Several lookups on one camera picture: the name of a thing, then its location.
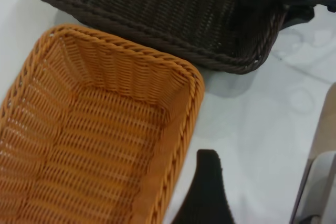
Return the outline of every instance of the brown wicker basket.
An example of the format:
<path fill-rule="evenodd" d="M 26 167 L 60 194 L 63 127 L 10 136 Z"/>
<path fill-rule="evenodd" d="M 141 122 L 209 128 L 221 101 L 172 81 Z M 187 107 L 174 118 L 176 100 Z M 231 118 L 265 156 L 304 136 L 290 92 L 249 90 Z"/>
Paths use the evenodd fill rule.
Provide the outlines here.
<path fill-rule="evenodd" d="M 203 93 L 185 60 L 47 31 L 0 107 L 0 222 L 161 223 Z"/>
<path fill-rule="evenodd" d="M 260 67 L 281 29 L 278 5 L 242 36 L 237 0 L 42 0 L 94 28 L 213 70 L 244 74 Z"/>

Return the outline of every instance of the white table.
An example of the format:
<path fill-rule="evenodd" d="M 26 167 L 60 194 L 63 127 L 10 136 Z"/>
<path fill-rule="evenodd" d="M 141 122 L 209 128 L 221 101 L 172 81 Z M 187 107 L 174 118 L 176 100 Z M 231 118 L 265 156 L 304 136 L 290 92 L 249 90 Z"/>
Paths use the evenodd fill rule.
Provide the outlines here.
<path fill-rule="evenodd" d="M 40 0 L 0 0 L 0 100 L 34 42 L 71 16 Z M 198 149 L 220 155 L 237 224 L 288 223 L 324 98 L 336 81 L 336 14 L 282 31 L 269 59 L 245 76 L 201 69 L 206 94 L 164 224 L 188 191 Z"/>

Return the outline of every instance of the basket bottom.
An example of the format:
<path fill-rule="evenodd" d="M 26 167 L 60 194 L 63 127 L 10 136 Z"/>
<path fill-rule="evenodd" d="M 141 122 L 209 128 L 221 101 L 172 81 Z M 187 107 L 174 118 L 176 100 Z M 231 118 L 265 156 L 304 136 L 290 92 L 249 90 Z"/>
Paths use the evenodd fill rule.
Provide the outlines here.
<path fill-rule="evenodd" d="M 127 223 L 165 113 L 98 88 L 81 92 L 70 107 L 20 218 Z"/>

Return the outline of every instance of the rectangular basket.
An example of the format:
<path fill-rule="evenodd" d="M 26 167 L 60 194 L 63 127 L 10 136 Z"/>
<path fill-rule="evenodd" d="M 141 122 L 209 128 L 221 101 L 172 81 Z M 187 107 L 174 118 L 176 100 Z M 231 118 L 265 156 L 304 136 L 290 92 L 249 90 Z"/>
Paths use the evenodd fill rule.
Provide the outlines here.
<path fill-rule="evenodd" d="M 260 67 L 286 13 L 275 6 L 242 36 L 238 0 L 42 0 L 93 28 L 203 67 L 244 74 Z"/>
<path fill-rule="evenodd" d="M 185 60 L 47 31 L 0 108 L 0 222 L 161 223 L 203 94 Z"/>

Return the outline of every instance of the black object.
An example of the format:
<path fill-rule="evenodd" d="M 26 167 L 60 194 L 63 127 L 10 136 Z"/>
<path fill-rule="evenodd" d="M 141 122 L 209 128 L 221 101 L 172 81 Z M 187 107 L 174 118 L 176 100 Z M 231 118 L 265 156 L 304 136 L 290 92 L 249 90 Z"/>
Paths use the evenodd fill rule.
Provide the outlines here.
<path fill-rule="evenodd" d="M 314 7 L 312 6 L 293 6 L 291 7 L 283 21 L 282 29 L 287 27 L 308 23 L 315 17 Z"/>
<path fill-rule="evenodd" d="M 197 152 L 193 182 L 172 224 L 234 224 L 225 196 L 221 160 L 214 150 Z"/>

